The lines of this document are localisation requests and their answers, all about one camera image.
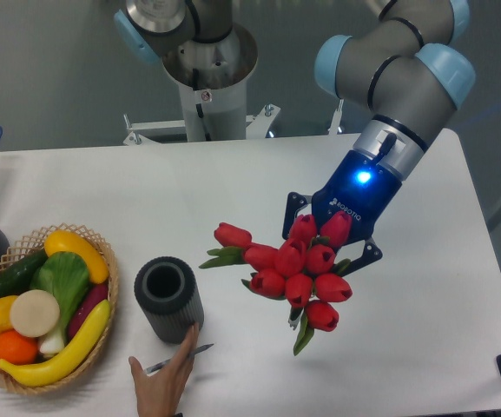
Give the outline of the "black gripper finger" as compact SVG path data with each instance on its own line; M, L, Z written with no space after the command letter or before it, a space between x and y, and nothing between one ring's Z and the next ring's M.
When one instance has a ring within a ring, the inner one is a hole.
M362 254L359 258L352 260L349 265L344 269L343 276L350 275L368 265L381 260L383 252L376 244L375 240L370 237L364 241Z
M310 195L302 195L295 191L287 195L287 202L283 220L281 236L283 239L289 237L290 229L293 226L299 212L311 204L312 197Z

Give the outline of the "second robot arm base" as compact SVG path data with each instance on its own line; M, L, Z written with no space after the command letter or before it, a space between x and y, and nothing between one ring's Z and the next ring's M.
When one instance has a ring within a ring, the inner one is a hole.
M114 15L130 52L157 63L188 41L218 43L233 27L230 1L127 1Z

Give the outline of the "bare human hand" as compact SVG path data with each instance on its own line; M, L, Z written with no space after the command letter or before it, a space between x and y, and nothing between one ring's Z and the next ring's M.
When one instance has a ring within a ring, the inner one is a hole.
M194 360L188 356L196 348L198 337L199 325L195 323L187 331L168 365L153 375L145 374L140 362L134 356L129 356L139 416L177 415L177 408L194 364Z

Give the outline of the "blue Robotiq gripper body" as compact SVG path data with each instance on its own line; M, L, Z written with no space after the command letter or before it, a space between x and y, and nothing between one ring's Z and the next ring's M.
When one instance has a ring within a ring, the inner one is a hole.
M349 151L326 185L312 196L317 227L342 211L352 219L348 243L372 236L376 221L401 188L402 182L387 169L372 165L355 150Z

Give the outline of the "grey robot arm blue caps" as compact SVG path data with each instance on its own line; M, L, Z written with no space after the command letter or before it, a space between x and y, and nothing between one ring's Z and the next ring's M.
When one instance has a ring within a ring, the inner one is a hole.
M372 238L376 221L476 80L470 62L452 47L470 22L466 1L384 1L380 7L375 30L329 38L314 63L325 92L366 106L372 120L322 189L287 198L284 229L304 208L318 226L349 215L348 240L362 242L364 250L336 266L343 275L381 258Z

